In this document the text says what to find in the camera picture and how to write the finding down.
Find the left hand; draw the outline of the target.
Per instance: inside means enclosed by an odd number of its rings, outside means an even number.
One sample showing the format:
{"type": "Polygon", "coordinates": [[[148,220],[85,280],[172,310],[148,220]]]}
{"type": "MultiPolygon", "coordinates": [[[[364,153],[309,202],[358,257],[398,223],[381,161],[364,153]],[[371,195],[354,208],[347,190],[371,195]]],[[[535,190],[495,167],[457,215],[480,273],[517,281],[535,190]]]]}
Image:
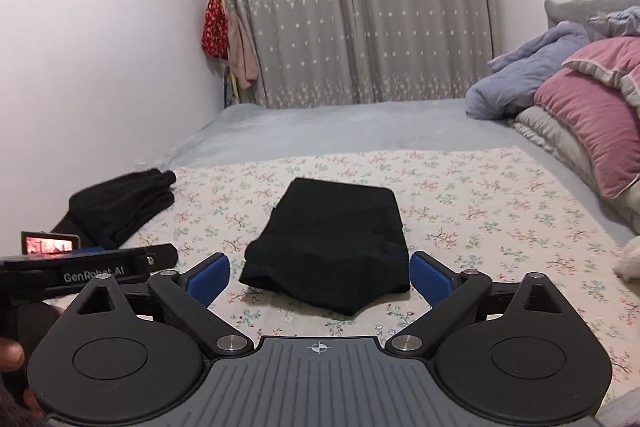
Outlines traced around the left hand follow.
{"type": "MultiPolygon", "coordinates": [[[[22,346],[14,340],[1,339],[1,375],[11,374],[22,368],[25,361],[22,346]]],[[[6,389],[1,388],[2,426],[45,426],[43,411],[30,389],[25,389],[21,401],[16,401],[6,389]]]]}

